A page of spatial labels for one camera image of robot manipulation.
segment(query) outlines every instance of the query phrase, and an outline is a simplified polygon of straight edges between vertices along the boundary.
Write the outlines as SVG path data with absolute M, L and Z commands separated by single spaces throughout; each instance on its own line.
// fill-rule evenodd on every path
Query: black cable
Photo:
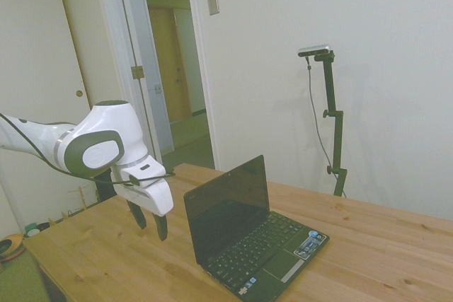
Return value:
M 5 115 L 0 113 L 0 117 L 3 118 L 5 120 L 5 122 L 10 124 L 11 127 L 13 127 L 13 129 L 15 129 L 31 145 L 31 147 L 33 149 L 35 149 L 35 151 L 39 155 L 38 158 L 41 158 L 52 169 L 58 171 L 59 173 L 64 173 L 65 175 L 69 175 L 69 176 L 72 176 L 72 177 L 75 177 L 75 178 L 81 178 L 82 180 L 90 180 L 91 182 L 103 183 L 103 184 L 112 184 L 112 185 L 113 184 L 134 184 L 134 182 L 144 182 L 145 180 L 158 180 L 158 179 L 161 179 L 161 178 L 169 178 L 169 177 L 173 177 L 174 175 L 176 175 L 172 171 L 171 173 L 169 173 L 167 175 L 163 175 L 163 176 L 142 178 L 142 179 L 137 179 L 137 180 L 134 180 L 134 181 L 123 180 L 123 181 L 118 181 L 118 182 L 111 182 L 111 181 L 109 182 L 109 181 L 106 181 L 106 180 L 96 180 L 94 178 L 90 178 L 90 177 L 85 177 L 85 176 L 82 176 L 82 175 L 76 175 L 76 174 L 73 174 L 73 173 L 69 173 L 67 171 L 64 171 L 62 169 L 57 168 L 55 165 L 53 165 L 51 162 L 49 162 L 48 159 L 45 158 L 44 154 L 42 154 L 41 150 L 14 123 L 12 123 L 12 121 L 10 121 Z
M 315 125 L 316 125 L 316 133 L 318 134 L 319 143 L 321 144 L 321 148 L 323 149 L 324 155 L 326 155 L 328 164 L 329 164 L 329 166 L 332 168 L 331 160 L 330 160 L 330 158 L 328 157 L 328 154 L 327 154 L 327 152 L 326 152 L 326 149 L 324 148 L 323 141 L 322 141 L 322 139 L 321 139 L 321 135 L 319 134 L 318 118 L 316 118 L 316 110 L 315 110 L 315 108 L 314 108 L 313 94 L 311 93 L 311 65 L 310 65 L 310 61 L 309 61 L 309 58 L 308 58 L 308 57 L 305 57 L 305 60 L 306 60 L 306 63 L 308 64 L 307 69 L 309 70 L 309 92 L 310 92 L 311 107 L 313 108 L 314 123 L 315 123 Z M 336 178 L 336 180 L 338 180 L 338 176 L 337 176 L 335 173 L 332 173 L 332 174 L 333 174 L 333 176 Z

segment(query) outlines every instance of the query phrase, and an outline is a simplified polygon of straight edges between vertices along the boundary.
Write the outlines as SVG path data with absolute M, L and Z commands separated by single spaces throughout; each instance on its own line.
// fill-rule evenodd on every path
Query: black metal pole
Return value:
M 333 194 L 335 196 L 342 196 L 343 187 L 345 185 L 346 175 L 348 171 L 341 168 L 341 146 L 343 139 L 343 111 L 336 110 L 335 104 L 335 91 L 333 88 L 333 72 L 332 63 L 335 59 L 333 51 L 328 54 L 321 54 L 314 57 L 315 62 L 323 62 L 324 66 L 324 79 L 326 81 L 326 95 L 327 95 L 327 110 L 324 111 L 324 118 L 335 117 L 335 131 L 333 135 L 333 162 L 332 166 L 327 167 L 327 172 L 335 173 L 338 175 L 337 184 Z

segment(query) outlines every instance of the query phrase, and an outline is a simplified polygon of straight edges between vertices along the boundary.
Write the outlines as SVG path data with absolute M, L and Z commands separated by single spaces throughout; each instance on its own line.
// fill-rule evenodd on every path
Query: laptop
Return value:
M 242 301 L 274 301 L 328 242 L 269 209 L 259 156 L 184 195 L 197 263 Z

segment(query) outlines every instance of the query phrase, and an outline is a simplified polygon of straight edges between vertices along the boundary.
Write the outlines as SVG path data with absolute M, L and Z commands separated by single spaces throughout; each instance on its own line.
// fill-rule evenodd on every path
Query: laptop screen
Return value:
M 236 243 L 269 212 L 264 157 L 259 156 L 184 196 L 197 263 Z

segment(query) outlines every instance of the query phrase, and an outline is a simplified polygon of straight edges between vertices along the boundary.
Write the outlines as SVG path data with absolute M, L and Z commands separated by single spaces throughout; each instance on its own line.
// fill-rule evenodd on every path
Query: wooden table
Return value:
M 183 194 L 221 172 L 170 178 L 168 238 L 113 197 L 25 240 L 70 301 L 239 301 L 195 263 Z M 269 183 L 272 210 L 331 237 L 277 301 L 453 301 L 453 221 Z

